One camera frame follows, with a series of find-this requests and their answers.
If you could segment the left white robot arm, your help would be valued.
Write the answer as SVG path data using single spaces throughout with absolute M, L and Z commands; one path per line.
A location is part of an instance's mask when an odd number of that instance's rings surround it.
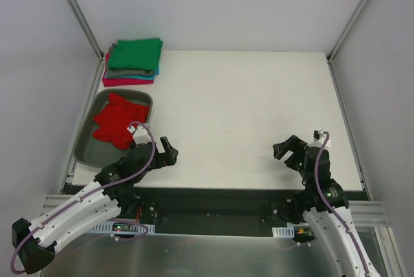
M 31 221 L 12 224 L 10 260 L 14 274 L 34 274 L 49 265 L 57 253 L 92 227 L 111 218 L 132 217 L 137 198 L 133 187 L 146 173 L 173 166 L 178 151 L 166 137 L 163 152 L 153 141 L 132 148 L 116 162 L 103 167 L 94 179 L 64 203 Z

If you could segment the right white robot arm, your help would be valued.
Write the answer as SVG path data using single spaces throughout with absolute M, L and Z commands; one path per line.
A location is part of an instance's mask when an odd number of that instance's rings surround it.
M 378 276 L 356 231 L 343 188 L 331 177 L 330 134 L 315 131 L 307 143 L 292 135 L 274 144 L 274 158 L 301 176 L 303 190 L 295 193 L 277 215 L 287 223 L 305 222 L 331 260 L 338 276 Z

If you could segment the green t-shirt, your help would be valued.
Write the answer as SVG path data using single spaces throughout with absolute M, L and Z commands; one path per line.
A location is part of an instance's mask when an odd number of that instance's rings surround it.
M 109 57 L 111 70 L 154 71 L 161 57 L 163 41 L 160 38 L 118 40 Z

